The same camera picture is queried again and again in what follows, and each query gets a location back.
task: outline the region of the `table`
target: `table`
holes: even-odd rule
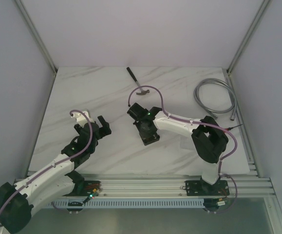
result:
[[[184,117],[203,118],[207,113],[193,99],[194,87],[205,78],[225,80],[221,68],[208,67],[131,67],[141,84],[158,88],[167,111]],[[95,153],[77,171],[82,174],[168,174],[198,176],[202,159],[190,143],[177,134],[159,131],[160,140],[144,146],[133,119],[126,114],[127,100],[136,87],[125,67],[60,67],[56,76],[44,120],[32,156],[30,171],[50,163],[77,136],[71,109],[88,109],[97,120],[102,115],[110,124],[112,134],[99,141]],[[205,105],[226,109],[228,92],[217,85],[200,89]],[[132,96],[144,108],[160,107],[159,95],[151,90],[145,96]],[[219,115],[222,127],[237,125],[230,113]],[[231,132],[238,141],[237,151],[224,160],[223,173],[247,174],[249,166],[239,129]],[[232,140],[226,149],[234,147]]]

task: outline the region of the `coiled hose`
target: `coiled hose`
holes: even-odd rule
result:
[[[223,110],[223,111],[217,111],[217,110],[213,110],[213,109],[206,107],[201,102],[200,97],[199,97],[199,89],[200,89],[201,86],[203,86],[205,84],[217,84],[217,85],[221,85],[222,87],[226,88],[228,90],[229,94],[231,95],[231,102],[232,102],[231,107],[229,107],[228,109]],[[215,79],[215,78],[207,78],[207,79],[202,80],[196,86],[196,88],[194,89],[194,98],[195,98],[196,102],[198,103],[198,105],[200,105],[205,111],[207,111],[213,118],[215,118],[215,119],[218,118],[218,116],[215,113],[224,114],[224,113],[227,113],[227,112],[230,112],[231,110],[233,110],[232,115],[230,117],[230,120],[232,120],[232,121],[235,120],[236,109],[237,109],[237,99],[236,99],[235,93],[232,90],[232,88],[228,84],[226,84],[224,81],[221,81],[220,79]]]

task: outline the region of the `white marble table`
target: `white marble table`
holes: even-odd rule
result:
[[[207,113],[193,99],[194,87],[205,78],[225,80],[221,68],[131,67],[141,84],[158,88],[165,108],[180,116],[203,118]],[[88,109],[94,119],[102,115],[110,123],[112,134],[99,141],[94,154],[78,168],[84,174],[180,174],[201,175],[202,160],[190,141],[159,131],[160,140],[144,146],[133,119],[126,114],[127,99],[136,84],[125,67],[60,67],[41,126],[30,171],[39,170],[53,160],[77,135],[71,109]],[[225,89],[207,85],[200,89],[202,101],[209,107],[226,109],[230,99]],[[150,109],[160,107],[159,95],[151,90],[145,96],[132,96],[132,103]],[[219,116],[222,127],[237,124],[230,113]],[[222,172],[247,174],[249,166],[238,129],[233,129],[239,147],[224,160]],[[229,141],[226,153],[234,146]]]

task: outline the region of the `gray floor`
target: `gray floor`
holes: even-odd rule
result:
[[[200,209],[41,210],[20,234],[272,234],[263,199],[238,199],[224,214]]]

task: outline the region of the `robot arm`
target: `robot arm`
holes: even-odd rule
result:
[[[98,117],[102,124],[100,128],[91,119],[88,111],[84,111],[84,114],[91,123],[92,133],[86,118],[81,114],[73,113],[78,123],[74,128],[79,136],[75,137],[75,140],[68,144],[51,163],[38,172],[14,185],[5,183],[0,187],[0,209],[11,196],[17,193],[0,214],[1,225],[10,234],[23,229],[31,217],[51,201],[69,193],[78,194],[83,189],[84,178],[75,169],[94,153],[98,140],[112,133],[109,124],[102,116]],[[88,148],[79,156],[72,157],[85,148],[91,134],[92,141]]]
[[[210,185],[217,182],[219,159],[226,149],[228,138],[221,130],[192,124],[194,121],[201,121],[218,125],[212,117],[191,119],[189,124],[169,118],[161,108],[152,107],[148,111],[137,103],[133,104],[127,113],[135,120],[133,124],[137,127],[144,145],[160,139],[158,130],[168,130],[192,138],[198,155],[204,161],[202,180]]]

